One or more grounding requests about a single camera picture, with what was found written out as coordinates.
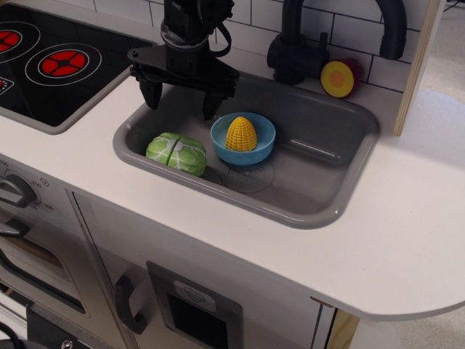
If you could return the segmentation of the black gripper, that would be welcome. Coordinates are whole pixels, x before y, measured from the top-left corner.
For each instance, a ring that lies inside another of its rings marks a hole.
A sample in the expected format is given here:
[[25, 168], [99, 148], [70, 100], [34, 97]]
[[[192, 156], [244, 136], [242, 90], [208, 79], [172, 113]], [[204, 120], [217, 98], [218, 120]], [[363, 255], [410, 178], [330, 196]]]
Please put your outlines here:
[[215, 57], [208, 46], [176, 49], [167, 44], [130, 49], [131, 75], [146, 105], [156, 110], [164, 84], [205, 92], [203, 119], [214, 118], [224, 98], [233, 97], [239, 72]]

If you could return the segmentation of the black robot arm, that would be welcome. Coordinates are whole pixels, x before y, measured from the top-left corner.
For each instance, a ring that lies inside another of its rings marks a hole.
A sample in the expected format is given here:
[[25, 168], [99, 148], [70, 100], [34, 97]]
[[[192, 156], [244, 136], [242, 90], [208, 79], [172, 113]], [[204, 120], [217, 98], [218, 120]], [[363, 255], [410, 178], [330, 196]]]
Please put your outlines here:
[[148, 107], [157, 109], [164, 84], [205, 93], [203, 115], [212, 119], [223, 100], [233, 97], [240, 74], [220, 58], [232, 39], [223, 22], [233, 1], [165, 1], [160, 46], [131, 49], [131, 75]]

